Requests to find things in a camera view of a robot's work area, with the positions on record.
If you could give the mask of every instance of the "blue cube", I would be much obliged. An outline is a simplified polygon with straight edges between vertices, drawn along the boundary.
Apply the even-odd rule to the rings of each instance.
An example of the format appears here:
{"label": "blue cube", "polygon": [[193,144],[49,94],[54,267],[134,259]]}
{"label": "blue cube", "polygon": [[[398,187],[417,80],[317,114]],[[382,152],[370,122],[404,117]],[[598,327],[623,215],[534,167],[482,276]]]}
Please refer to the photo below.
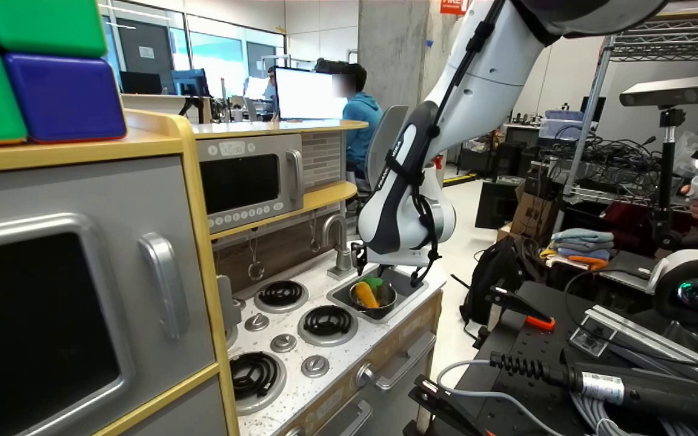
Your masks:
{"label": "blue cube", "polygon": [[5,55],[30,144],[127,137],[112,68],[100,58]]}

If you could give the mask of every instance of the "wire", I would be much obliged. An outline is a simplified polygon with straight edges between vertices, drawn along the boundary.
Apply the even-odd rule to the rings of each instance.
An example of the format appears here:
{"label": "wire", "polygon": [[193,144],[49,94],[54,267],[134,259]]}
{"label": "wire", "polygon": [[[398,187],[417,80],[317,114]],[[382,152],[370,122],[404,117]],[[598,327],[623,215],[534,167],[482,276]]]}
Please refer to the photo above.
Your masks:
{"label": "wire", "polygon": [[585,416],[585,422],[591,426],[591,432],[598,434],[609,434],[609,436],[628,436],[628,432],[623,432],[605,413],[600,401],[593,397],[585,397],[576,392],[569,392],[569,401],[574,404],[574,410]]}
{"label": "wire", "polygon": [[460,276],[456,276],[456,273],[449,273],[456,284],[460,284],[460,287],[466,287],[467,292],[470,292],[470,284],[467,281],[462,281]]}
{"label": "wire", "polygon": [[[460,369],[460,367],[489,367],[489,359],[474,359],[474,361],[459,361],[459,364],[450,364],[446,367],[437,382],[444,387],[444,378],[446,373]],[[536,426],[540,426],[545,434],[553,434],[553,436],[559,436],[559,432],[549,428],[545,422],[540,422],[531,410],[525,410],[514,396],[506,396],[506,392],[495,392],[495,391],[449,391],[444,387],[446,392],[450,396],[459,396],[459,397],[493,397],[493,401],[506,401],[511,403],[514,408],[518,408]]]}

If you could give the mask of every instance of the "toy stove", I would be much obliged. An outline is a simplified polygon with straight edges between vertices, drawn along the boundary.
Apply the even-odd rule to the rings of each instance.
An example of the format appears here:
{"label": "toy stove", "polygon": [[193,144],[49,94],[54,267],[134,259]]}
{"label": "toy stove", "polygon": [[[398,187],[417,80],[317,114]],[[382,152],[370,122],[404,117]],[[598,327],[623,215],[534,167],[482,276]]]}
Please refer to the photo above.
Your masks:
{"label": "toy stove", "polygon": [[320,415],[320,396],[346,386],[351,369],[353,382],[362,359],[404,323],[408,311],[368,321],[337,300],[331,293],[359,276],[327,276],[331,263],[327,253],[238,293],[242,318],[228,353],[242,436],[287,434],[302,416],[325,419],[313,416]]}

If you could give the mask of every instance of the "oven window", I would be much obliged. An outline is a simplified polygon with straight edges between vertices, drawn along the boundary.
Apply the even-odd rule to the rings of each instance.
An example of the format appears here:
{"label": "oven window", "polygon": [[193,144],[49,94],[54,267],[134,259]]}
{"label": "oven window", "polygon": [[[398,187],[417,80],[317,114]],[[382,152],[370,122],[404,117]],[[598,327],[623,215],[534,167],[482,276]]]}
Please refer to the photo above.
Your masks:
{"label": "oven window", "polygon": [[24,432],[119,375],[79,237],[0,244],[0,434]]}
{"label": "oven window", "polygon": [[209,214],[274,202],[279,197],[277,155],[202,163],[202,177]]}

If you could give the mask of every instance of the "microwave door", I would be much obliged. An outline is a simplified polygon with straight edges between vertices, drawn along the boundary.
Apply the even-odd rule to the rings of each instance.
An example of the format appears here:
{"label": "microwave door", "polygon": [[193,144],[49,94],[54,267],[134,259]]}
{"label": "microwave door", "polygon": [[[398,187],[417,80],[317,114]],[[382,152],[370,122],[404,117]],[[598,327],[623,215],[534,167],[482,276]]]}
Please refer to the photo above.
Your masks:
{"label": "microwave door", "polygon": [[279,155],[247,155],[202,163],[209,214],[277,202],[282,191]]}

